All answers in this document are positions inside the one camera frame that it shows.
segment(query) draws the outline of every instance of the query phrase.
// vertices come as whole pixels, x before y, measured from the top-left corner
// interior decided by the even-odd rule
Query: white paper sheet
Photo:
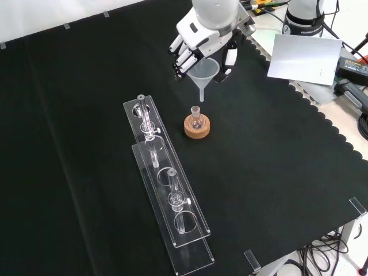
[[[276,34],[268,76],[332,85],[342,41]]]

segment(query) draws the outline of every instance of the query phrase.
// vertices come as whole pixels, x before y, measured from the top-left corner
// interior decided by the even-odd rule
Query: white wall
[[[142,0],[0,0],[0,43]]]

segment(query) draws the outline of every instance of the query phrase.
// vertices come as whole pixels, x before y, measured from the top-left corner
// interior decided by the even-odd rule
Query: acrylic clip
[[[355,197],[350,198],[349,201],[355,207],[355,209],[361,214],[359,217],[362,217],[367,213],[367,210]]]
[[[248,251],[244,252],[244,255],[247,257],[247,260],[248,260],[249,264],[253,268],[254,272],[252,274],[257,274],[259,272],[259,270],[261,269],[261,267],[260,267],[260,264],[257,261],[257,259],[254,257],[252,251],[248,250]]]

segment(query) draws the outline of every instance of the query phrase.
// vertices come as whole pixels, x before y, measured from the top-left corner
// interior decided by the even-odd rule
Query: glass tube
[[[152,164],[154,165],[154,168],[158,168],[160,166],[159,159],[157,157],[157,151],[154,147],[153,141],[147,141],[148,142],[148,148],[151,154]]]
[[[179,180],[178,173],[175,169],[171,168],[167,171],[168,182],[170,184],[171,197],[170,197],[170,205],[174,212],[181,212],[183,210],[183,195],[179,190]],[[180,234],[185,233],[184,227],[184,219],[182,214],[176,219],[178,225],[178,231]]]
[[[150,120],[150,115],[148,114],[147,105],[145,104],[144,100],[144,95],[139,95],[137,99],[139,100],[139,108],[143,120],[141,130],[143,131],[146,140],[153,140],[155,138],[154,126]]]

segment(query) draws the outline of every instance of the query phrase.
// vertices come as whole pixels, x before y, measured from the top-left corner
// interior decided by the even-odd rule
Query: black cloth
[[[0,275],[92,275],[24,41],[0,60]]]
[[[87,253],[69,246],[56,216],[49,222],[55,226],[49,229],[52,237],[43,242],[64,254],[72,252],[74,262],[85,264],[86,274],[92,271],[87,270],[87,255],[96,275],[173,274],[131,150],[135,140],[122,106],[139,94],[153,97],[211,229],[208,243],[215,263],[195,275],[247,275],[251,267],[244,251],[251,249],[264,266],[358,217],[350,198],[368,207],[367,162],[286,80],[267,77],[269,64],[250,41],[239,46],[231,76],[206,88],[204,103],[199,103],[198,89],[189,78],[174,80],[174,59],[167,48],[190,6],[189,0],[144,1],[110,11],[109,18],[100,14],[73,22],[68,30],[60,26],[7,43],[0,52],[7,56],[25,43],[24,49],[13,51],[27,58],[7,57],[2,71],[7,72],[11,62],[13,68],[28,66],[19,80],[5,81],[12,90],[21,84],[38,106],[42,104],[38,118],[45,118],[47,141],[53,145],[50,150],[47,143],[40,144],[37,151],[36,141],[26,136],[17,141],[15,134],[3,133],[14,148],[19,143],[24,147],[8,152],[13,158],[22,159],[30,150],[53,152],[33,154],[22,160],[23,167],[9,163],[9,171],[24,175],[28,163],[43,158],[50,168],[36,176],[48,173],[50,185],[60,181],[69,188],[70,197],[59,200],[69,206],[73,199]],[[19,93],[17,99],[27,104],[30,100]],[[198,104],[211,120],[209,136],[199,141],[183,131],[185,117]],[[19,108],[17,114],[25,107]],[[22,129],[27,119],[9,128]],[[27,126],[36,140],[40,130]],[[60,174],[62,169],[64,175],[58,177],[52,169]],[[9,202],[7,217],[28,216],[34,227],[41,227],[38,215],[47,216],[26,209],[37,200],[25,194],[27,204],[16,193],[26,184],[9,180],[12,200],[22,212],[13,214]],[[35,183],[32,192],[43,193],[43,185]],[[63,226],[76,233],[75,219],[69,219]],[[8,235],[16,237],[10,229]],[[78,235],[75,243],[81,243]],[[11,247],[5,248],[3,256]],[[43,266],[40,257],[35,256],[39,275],[43,270],[54,275],[63,261],[71,262],[68,256],[53,267]],[[7,264],[5,275],[13,266]]]

